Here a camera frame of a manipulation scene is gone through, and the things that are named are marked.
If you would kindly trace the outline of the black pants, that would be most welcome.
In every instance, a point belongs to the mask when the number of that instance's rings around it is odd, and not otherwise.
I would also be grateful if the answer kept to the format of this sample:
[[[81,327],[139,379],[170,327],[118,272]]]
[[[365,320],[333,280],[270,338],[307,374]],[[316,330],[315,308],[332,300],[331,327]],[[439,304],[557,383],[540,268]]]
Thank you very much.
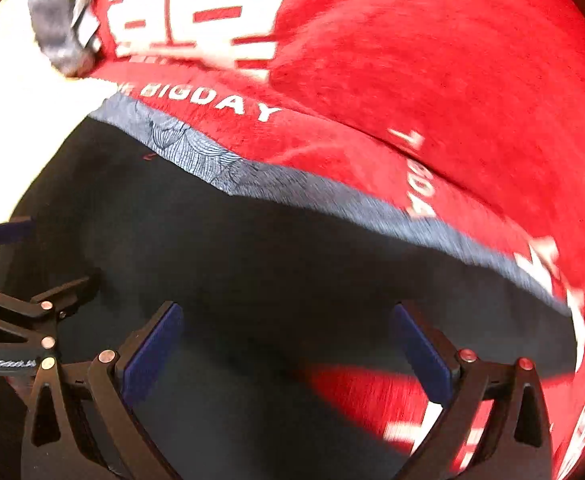
[[[138,414],[186,479],[388,479],[407,454],[355,418],[388,388],[327,373],[412,374],[391,309],[414,299],[483,359],[571,375],[583,340],[568,308],[516,263],[438,220],[337,181],[254,162],[117,94],[88,115],[22,196],[33,235],[0,250],[16,297],[102,277],[61,327],[83,360],[166,300],[185,313]]]

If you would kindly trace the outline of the red sofa cover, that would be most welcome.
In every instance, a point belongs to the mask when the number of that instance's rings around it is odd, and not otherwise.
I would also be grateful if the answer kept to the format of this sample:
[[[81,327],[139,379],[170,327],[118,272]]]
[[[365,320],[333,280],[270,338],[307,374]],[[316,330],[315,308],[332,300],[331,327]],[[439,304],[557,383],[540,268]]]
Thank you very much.
[[[544,378],[527,359],[550,479],[585,479],[585,0],[76,0],[72,24],[95,53],[84,77],[50,64],[28,0],[0,0],[0,223],[29,217],[22,196],[117,94],[254,162],[441,221],[570,310],[573,374]],[[411,371],[327,373],[355,400],[389,389],[387,408],[353,414],[407,460],[442,412]],[[0,376],[0,479],[23,479],[30,399],[4,377],[31,395],[36,374]]]

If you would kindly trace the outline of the grey fuzzy cloth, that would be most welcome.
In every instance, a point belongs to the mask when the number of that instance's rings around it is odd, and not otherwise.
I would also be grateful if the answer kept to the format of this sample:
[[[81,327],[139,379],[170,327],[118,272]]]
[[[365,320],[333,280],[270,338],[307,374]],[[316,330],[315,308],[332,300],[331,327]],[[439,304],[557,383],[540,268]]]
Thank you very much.
[[[42,53],[66,77],[84,77],[95,65],[95,53],[80,43],[72,24],[76,0],[28,0],[35,40]]]

